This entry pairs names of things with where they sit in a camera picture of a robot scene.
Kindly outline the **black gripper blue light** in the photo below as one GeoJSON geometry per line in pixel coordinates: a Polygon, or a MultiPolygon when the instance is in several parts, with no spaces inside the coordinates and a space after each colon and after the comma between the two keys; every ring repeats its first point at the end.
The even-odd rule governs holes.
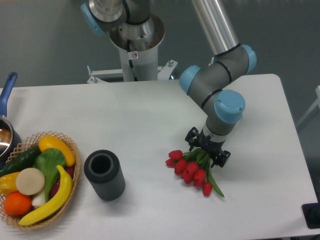
{"type": "Polygon", "coordinates": [[[192,127],[184,140],[189,145],[189,151],[192,151],[195,147],[200,147],[213,158],[211,168],[214,166],[223,168],[231,156],[229,151],[222,149],[226,138],[226,135],[217,135],[207,128],[203,128],[199,133],[196,127],[192,127]]]}

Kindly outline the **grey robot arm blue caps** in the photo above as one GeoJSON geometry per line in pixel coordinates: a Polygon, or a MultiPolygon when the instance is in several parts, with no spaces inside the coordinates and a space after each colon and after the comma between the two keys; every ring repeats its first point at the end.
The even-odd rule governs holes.
{"type": "MultiPolygon", "coordinates": [[[[188,67],[179,77],[182,90],[207,116],[202,130],[192,128],[185,140],[191,148],[207,152],[213,166],[223,167],[230,153],[222,146],[245,109],[243,96],[227,86],[250,72],[257,56],[238,40],[221,1],[195,0],[192,5],[213,59],[204,68],[188,67]]],[[[160,79],[164,70],[158,69],[158,47],[165,30],[148,0],[87,0],[80,10],[91,30],[108,33],[118,48],[124,81],[160,79]]]]}

